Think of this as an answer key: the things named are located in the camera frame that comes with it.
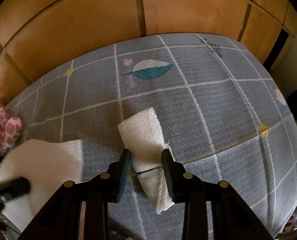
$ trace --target pink spotted plush toy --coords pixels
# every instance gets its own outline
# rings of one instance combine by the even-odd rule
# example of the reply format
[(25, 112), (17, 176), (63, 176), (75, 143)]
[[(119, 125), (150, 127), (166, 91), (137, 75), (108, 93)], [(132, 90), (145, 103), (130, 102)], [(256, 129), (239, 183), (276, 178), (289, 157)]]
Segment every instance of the pink spotted plush toy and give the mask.
[(8, 118), (4, 108), (0, 109), (0, 155), (14, 146), (22, 131), (22, 122), (18, 117)]

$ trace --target pink spotted fabric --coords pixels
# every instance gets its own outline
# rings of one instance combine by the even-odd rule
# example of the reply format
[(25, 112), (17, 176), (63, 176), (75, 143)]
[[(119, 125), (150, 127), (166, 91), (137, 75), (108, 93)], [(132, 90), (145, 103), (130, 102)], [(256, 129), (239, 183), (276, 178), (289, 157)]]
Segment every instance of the pink spotted fabric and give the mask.
[(0, 108), (0, 155), (13, 147), (22, 131), (22, 122), (18, 117), (9, 118), (4, 108)]

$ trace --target gold rivet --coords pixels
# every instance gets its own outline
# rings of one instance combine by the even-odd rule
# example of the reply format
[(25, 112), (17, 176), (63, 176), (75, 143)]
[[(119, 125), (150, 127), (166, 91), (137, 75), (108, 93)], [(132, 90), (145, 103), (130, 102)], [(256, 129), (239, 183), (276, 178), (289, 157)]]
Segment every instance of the gold rivet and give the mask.
[(101, 179), (108, 179), (110, 177), (110, 174), (107, 172), (104, 172), (101, 174)]
[(191, 179), (191, 178), (193, 178), (193, 175), (192, 175), (192, 173), (186, 172), (183, 174), (183, 177), (186, 179)]
[(73, 184), (74, 184), (73, 181), (68, 180), (68, 181), (65, 181), (65, 182), (64, 182), (64, 187), (72, 187)]
[(227, 188), (228, 186), (229, 186), (229, 184), (226, 181), (223, 180), (220, 182), (220, 187)]

